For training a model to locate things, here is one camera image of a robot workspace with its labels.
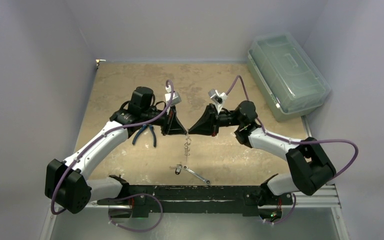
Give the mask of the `small key with black head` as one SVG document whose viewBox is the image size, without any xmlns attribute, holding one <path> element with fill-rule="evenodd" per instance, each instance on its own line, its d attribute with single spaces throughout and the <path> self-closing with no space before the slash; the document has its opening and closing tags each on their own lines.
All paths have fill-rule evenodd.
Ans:
<svg viewBox="0 0 384 240">
<path fill-rule="evenodd" d="M 174 170 L 174 173 L 176 175 L 179 175 L 183 169 L 183 165 L 182 164 L 176 164 L 175 166 L 170 166 L 169 169 Z"/>
</svg>

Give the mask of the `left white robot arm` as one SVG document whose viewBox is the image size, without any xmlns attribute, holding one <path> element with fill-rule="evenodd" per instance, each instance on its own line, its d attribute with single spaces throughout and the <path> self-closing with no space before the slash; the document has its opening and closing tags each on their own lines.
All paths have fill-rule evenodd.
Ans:
<svg viewBox="0 0 384 240">
<path fill-rule="evenodd" d="M 79 213 L 89 202 L 111 199 L 118 205 L 129 199 L 128 183 L 119 176 L 90 180 L 94 169 L 117 146 L 127 141 L 145 125 L 161 127 L 166 135 L 184 135 L 186 130 L 177 119 L 175 105 L 179 93 L 166 87 L 165 107 L 156 107 L 152 89 L 137 87 L 131 99 L 114 112 L 102 130 L 80 150 L 60 161 L 53 159 L 46 167 L 44 194 L 72 214 Z"/>
</svg>

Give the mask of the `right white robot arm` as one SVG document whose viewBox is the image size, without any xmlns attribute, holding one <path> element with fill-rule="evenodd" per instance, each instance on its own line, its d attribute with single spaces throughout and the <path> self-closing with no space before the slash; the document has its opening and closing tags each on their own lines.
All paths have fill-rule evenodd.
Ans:
<svg viewBox="0 0 384 240">
<path fill-rule="evenodd" d="M 285 193 L 302 192 L 311 196 L 336 175 L 336 168 L 314 138 L 287 139 L 264 131 L 257 123 L 257 117 L 252 101 L 244 100 L 235 110 L 221 112 L 210 103 L 188 133 L 214 137 L 221 127 L 236 126 L 234 135 L 241 145 L 263 150 L 285 160 L 289 173 L 276 174 L 261 185 L 260 196 L 268 204 L 274 203 Z"/>
</svg>

